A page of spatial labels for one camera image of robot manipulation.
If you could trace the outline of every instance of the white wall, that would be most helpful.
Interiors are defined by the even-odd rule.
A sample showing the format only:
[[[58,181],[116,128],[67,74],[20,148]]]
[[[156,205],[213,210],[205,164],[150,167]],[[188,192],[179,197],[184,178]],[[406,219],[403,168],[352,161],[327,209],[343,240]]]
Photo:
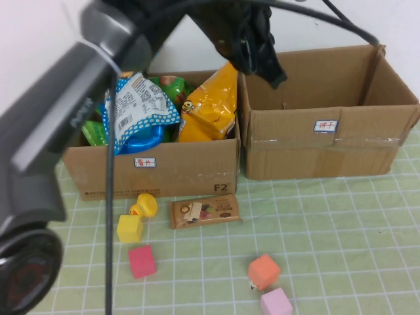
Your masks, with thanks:
[[[74,43],[78,12],[89,1],[0,1],[0,114]],[[70,12],[71,23],[66,19],[63,3]],[[417,29],[420,1],[333,0],[333,3],[355,24],[387,45],[388,61],[420,96],[417,75],[420,72]],[[300,4],[330,13],[321,0]],[[362,39],[335,26],[276,9],[271,24],[277,51],[364,44]],[[185,18],[152,62],[151,70],[208,70],[218,68],[223,62],[211,42]]]

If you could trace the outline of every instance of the rubber duck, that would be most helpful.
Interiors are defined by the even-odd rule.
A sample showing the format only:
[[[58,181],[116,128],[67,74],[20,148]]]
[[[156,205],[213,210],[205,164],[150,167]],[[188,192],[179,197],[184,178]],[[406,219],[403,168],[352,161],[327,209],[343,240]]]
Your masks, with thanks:
[[[138,195],[137,202],[130,207],[130,215],[154,217],[158,212],[158,202],[151,194]]]

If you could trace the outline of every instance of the yellow snack bag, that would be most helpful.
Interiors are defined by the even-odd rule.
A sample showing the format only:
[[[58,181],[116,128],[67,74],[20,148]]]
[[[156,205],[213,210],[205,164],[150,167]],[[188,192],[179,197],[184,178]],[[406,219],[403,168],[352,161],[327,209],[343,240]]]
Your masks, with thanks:
[[[182,105],[179,142],[224,139],[235,125],[238,71],[230,62],[190,94]]]

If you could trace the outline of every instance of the open cardboard box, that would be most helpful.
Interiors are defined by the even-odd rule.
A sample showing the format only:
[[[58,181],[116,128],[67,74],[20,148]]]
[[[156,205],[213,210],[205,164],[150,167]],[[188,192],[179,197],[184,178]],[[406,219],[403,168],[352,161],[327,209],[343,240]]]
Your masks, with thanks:
[[[213,73],[167,74],[183,77],[198,87]],[[114,196],[136,198],[143,192],[157,197],[234,194],[239,152],[237,122],[233,139],[163,143],[139,154],[116,156]],[[105,198],[105,146],[83,146],[79,142],[68,148],[63,161],[84,200]]]
[[[420,116],[418,99],[384,47],[285,52],[277,90],[240,75],[242,143],[249,179],[387,173]]]

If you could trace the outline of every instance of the foam block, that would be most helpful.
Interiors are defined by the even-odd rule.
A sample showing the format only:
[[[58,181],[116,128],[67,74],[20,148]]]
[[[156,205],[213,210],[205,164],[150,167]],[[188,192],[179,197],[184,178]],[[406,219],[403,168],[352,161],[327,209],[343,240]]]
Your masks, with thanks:
[[[264,315],[291,315],[293,312],[293,306],[282,288],[262,295],[261,308]]]
[[[130,267],[135,279],[156,273],[155,260],[150,245],[129,251]]]
[[[119,217],[117,235],[121,243],[140,243],[143,223],[138,215],[122,215]]]
[[[253,261],[248,268],[248,277],[260,290],[277,281],[280,267],[267,254]]]

